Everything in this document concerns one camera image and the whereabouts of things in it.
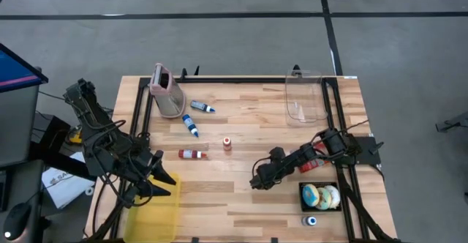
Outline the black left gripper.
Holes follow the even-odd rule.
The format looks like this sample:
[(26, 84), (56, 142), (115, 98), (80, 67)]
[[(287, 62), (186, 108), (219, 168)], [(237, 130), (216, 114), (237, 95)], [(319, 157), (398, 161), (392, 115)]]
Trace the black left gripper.
[(153, 197), (170, 196), (171, 192), (154, 185), (151, 180), (165, 184), (176, 185), (177, 182), (162, 166), (164, 152), (141, 149), (139, 154), (128, 154), (124, 160), (121, 178), (129, 182), (121, 196), (126, 208), (139, 207), (147, 204)]

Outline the red snack packet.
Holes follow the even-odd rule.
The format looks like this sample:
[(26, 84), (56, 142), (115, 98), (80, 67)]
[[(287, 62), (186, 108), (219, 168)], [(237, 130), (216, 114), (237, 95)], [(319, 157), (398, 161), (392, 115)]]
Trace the red snack packet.
[[(325, 153), (326, 152), (326, 148), (325, 148), (325, 145), (323, 143), (318, 143), (318, 144), (314, 145), (314, 149), (316, 150), (317, 153), (319, 153), (319, 152)], [(311, 170), (313, 170), (315, 168), (319, 168), (321, 166), (324, 166), (324, 165), (326, 165), (328, 163), (329, 163), (328, 161), (325, 161), (323, 159), (314, 159), (314, 160), (308, 161), (304, 165), (294, 167), (293, 171), (294, 172), (299, 171), (299, 173), (305, 173), (305, 172), (311, 171)]]

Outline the blue frosted toy donut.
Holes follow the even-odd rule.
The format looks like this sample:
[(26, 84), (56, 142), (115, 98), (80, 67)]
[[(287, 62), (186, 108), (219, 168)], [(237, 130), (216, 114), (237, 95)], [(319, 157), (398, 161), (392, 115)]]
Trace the blue frosted toy donut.
[(320, 193), (313, 184), (305, 184), (302, 188), (302, 199), (309, 207), (315, 207), (320, 200)]

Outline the green frosted toy donut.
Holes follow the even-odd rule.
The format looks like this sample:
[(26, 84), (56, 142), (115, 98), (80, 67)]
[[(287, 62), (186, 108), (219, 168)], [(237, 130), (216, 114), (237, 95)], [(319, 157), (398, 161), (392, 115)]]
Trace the green frosted toy donut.
[(319, 187), (317, 191), (319, 193), (319, 201), (315, 207), (319, 210), (329, 209), (332, 203), (331, 193), (324, 187)]

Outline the white frosted toy donut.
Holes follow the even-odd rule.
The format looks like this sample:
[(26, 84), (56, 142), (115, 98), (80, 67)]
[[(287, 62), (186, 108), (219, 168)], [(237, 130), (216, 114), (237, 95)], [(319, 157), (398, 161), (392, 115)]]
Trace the white frosted toy donut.
[(333, 185), (326, 185), (325, 189), (331, 195), (331, 204), (330, 204), (329, 208), (330, 209), (335, 209), (341, 202), (341, 196), (340, 196), (339, 190), (336, 187), (334, 187)]

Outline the yellow plastic bin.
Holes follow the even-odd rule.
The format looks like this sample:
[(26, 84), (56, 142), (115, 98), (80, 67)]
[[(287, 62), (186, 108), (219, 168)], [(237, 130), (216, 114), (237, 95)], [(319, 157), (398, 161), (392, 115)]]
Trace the yellow plastic bin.
[(127, 216), (123, 240), (126, 243), (171, 243), (175, 240), (181, 198), (181, 179), (170, 173), (176, 185), (152, 180), (156, 186), (169, 192), (170, 196), (153, 197), (147, 204), (132, 207)]

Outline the black square tray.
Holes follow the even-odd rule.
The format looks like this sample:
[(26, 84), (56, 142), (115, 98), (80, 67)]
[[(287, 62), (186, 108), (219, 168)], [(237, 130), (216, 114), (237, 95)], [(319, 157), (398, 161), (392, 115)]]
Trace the black square tray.
[(319, 187), (325, 187), (326, 185), (333, 185), (339, 190), (338, 184), (335, 182), (300, 182), (299, 183), (299, 195), (300, 195), (300, 202), (301, 202), (301, 209), (303, 212), (340, 212), (341, 211), (341, 202), (335, 209), (327, 209), (327, 210), (319, 210), (316, 207), (309, 207), (307, 206), (303, 199), (302, 199), (302, 188), (305, 184), (313, 184), (317, 189)]

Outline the clear plastic container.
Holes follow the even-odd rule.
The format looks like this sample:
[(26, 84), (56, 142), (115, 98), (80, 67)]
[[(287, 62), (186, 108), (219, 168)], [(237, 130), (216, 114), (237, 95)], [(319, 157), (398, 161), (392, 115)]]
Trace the clear plastic container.
[(284, 79), (286, 122), (291, 127), (312, 127), (327, 119), (323, 99), (323, 79), (319, 72), (295, 65)]

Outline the white paper sheet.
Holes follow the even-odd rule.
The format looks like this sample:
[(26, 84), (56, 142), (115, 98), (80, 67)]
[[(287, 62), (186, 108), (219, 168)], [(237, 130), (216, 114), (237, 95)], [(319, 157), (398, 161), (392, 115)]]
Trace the white paper sheet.
[(42, 173), (42, 183), (57, 209), (63, 209), (89, 187), (94, 187), (95, 181), (74, 176), (57, 168), (49, 168)]

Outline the yellow tape measure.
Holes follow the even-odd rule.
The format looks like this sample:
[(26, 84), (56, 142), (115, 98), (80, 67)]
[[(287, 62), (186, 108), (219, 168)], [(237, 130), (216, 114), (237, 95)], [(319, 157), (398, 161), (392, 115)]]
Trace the yellow tape measure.
[(80, 146), (82, 144), (81, 128), (80, 127), (72, 128), (67, 134), (66, 141), (70, 145)]

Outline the grey desk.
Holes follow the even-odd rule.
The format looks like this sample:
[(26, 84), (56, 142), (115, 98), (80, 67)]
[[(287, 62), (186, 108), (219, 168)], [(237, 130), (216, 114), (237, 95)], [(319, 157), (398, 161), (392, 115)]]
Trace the grey desk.
[[(42, 189), (43, 168), (44, 164), (41, 160), (14, 165), (10, 168), (12, 178), (7, 209), (0, 212), (0, 243), (42, 242), (42, 194), (37, 192)], [(4, 224), (7, 221), (7, 216), (14, 206), (24, 202), (27, 202), (31, 207), (25, 230), (16, 240), (9, 241), (4, 237)]]

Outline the black computer mouse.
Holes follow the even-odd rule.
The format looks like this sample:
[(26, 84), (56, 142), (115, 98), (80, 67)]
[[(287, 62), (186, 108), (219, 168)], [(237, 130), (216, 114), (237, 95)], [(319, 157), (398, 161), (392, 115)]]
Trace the black computer mouse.
[(21, 237), (26, 229), (30, 213), (29, 203), (23, 202), (12, 207), (3, 225), (3, 235), (6, 240), (14, 241)]

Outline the computer monitor blue screen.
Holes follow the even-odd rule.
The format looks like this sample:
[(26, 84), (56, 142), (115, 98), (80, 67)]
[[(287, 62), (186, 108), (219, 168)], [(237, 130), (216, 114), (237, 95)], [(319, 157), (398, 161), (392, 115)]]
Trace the computer monitor blue screen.
[(39, 86), (47, 82), (40, 68), (0, 43), (0, 168), (28, 159)]

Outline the black stand leg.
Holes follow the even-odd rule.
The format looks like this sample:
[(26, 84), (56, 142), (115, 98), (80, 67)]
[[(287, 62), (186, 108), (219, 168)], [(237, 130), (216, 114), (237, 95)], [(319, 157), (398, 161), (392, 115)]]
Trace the black stand leg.
[(437, 132), (447, 132), (454, 127), (468, 128), (468, 111), (451, 119), (440, 121), (436, 123), (435, 126)]

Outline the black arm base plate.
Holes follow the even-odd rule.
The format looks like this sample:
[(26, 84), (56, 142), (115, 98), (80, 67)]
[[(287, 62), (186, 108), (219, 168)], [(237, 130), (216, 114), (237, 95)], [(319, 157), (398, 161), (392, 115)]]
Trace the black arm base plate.
[(355, 137), (359, 146), (357, 154), (349, 154), (343, 157), (345, 165), (379, 165), (381, 163), (378, 149), (382, 143), (377, 143), (374, 137)]

